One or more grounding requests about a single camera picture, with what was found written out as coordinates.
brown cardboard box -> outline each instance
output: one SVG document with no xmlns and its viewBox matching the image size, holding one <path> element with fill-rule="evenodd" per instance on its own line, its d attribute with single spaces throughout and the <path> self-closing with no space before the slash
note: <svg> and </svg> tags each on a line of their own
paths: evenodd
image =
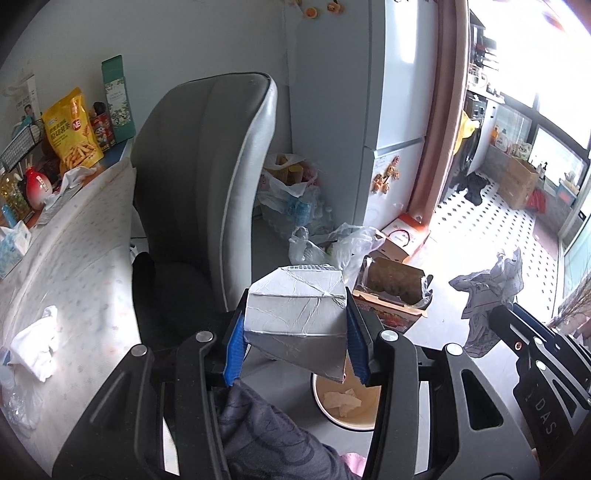
<svg viewBox="0 0 591 480">
<path fill-rule="evenodd" d="M 421 279 L 425 272 L 387 258 L 376 258 L 369 266 L 366 285 L 373 291 L 398 295 L 408 303 L 402 305 L 380 298 L 379 294 L 353 290 L 355 303 L 361 310 L 375 312 L 382 323 L 404 333 L 427 312 L 411 306 L 423 298 Z"/>
<path fill-rule="evenodd" d="M 509 157 L 507 170 L 499 187 L 499 194 L 513 210 L 522 209 L 534 191 L 538 178 L 538 173 L 530 163 L 523 162 L 519 158 Z"/>
<path fill-rule="evenodd" d="M 428 226 L 403 213 L 381 233 L 385 242 L 378 251 L 390 260 L 407 263 L 427 241 L 430 231 Z"/>
</svg>

refrigerator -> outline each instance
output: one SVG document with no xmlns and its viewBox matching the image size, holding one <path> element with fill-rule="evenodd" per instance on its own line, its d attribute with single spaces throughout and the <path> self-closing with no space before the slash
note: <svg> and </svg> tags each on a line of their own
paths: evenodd
<svg viewBox="0 0 591 480">
<path fill-rule="evenodd" d="M 293 152 L 320 170 L 337 225 L 383 228 L 406 211 L 423 152 L 437 63 L 434 0 L 287 2 Z M 306 18 L 307 8 L 318 15 Z M 398 157 L 398 179 L 372 179 Z"/>
</svg>

blue gripper pad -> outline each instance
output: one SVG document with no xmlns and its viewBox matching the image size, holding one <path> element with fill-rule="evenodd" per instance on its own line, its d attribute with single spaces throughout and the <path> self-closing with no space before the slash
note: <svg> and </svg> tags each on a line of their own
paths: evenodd
<svg viewBox="0 0 591 480">
<path fill-rule="evenodd" d="M 223 370 L 223 379 L 228 387 L 231 387 L 234 380 L 240 377 L 246 346 L 247 343 L 244 341 L 244 312 L 241 312 L 226 349 L 226 368 Z"/>
<path fill-rule="evenodd" d="M 368 347 L 355 320 L 355 312 L 359 314 L 357 305 L 349 296 L 347 302 L 347 350 L 355 376 L 365 385 L 369 381 Z"/>
</svg>

red can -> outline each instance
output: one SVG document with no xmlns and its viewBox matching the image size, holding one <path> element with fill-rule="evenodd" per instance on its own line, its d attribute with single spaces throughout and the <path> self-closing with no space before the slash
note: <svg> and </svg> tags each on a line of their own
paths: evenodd
<svg viewBox="0 0 591 480">
<path fill-rule="evenodd" d="M 91 118 L 90 124 L 95 131 L 96 140 L 103 152 L 115 145 L 113 127 L 111 126 L 111 120 L 107 112 Z"/>
</svg>

yellow cloth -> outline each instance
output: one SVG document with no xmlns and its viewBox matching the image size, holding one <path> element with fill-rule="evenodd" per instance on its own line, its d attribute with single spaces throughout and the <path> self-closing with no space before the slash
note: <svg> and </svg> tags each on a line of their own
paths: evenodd
<svg viewBox="0 0 591 480">
<path fill-rule="evenodd" d="M 470 120 L 467 113 L 462 110 L 462 119 L 460 120 L 460 129 L 457 132 L 456 145 L 453 147 L 453 154 L 455 155 L 460 150 L 460 145 L 464 138 L 469 138 L 480 126 L 478 120 Z"/>
</svg>

